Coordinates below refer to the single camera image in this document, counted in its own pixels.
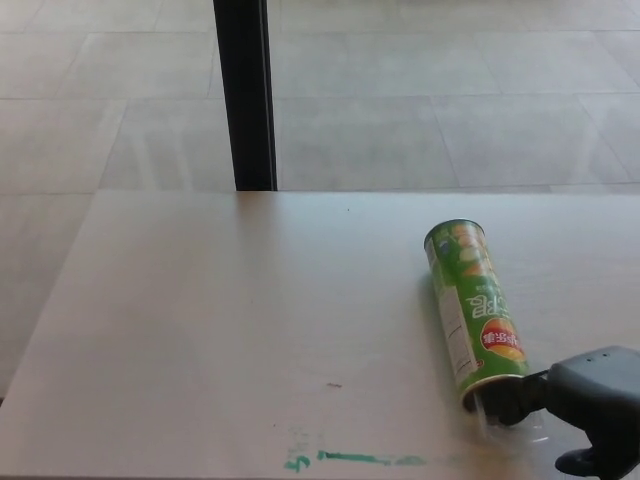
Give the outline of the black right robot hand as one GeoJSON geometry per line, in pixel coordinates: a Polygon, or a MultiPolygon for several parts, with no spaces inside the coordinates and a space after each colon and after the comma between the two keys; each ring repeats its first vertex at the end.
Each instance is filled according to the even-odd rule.
{"type": "Polygon", "coordinates": [[[583,431],[591,446],[562,454],[560,472],[621,479],[639,465],[639,352],[609,346],[556,362],[522,378],[483,387],[476,404],[511,427],[546,410],[583,431]]]}

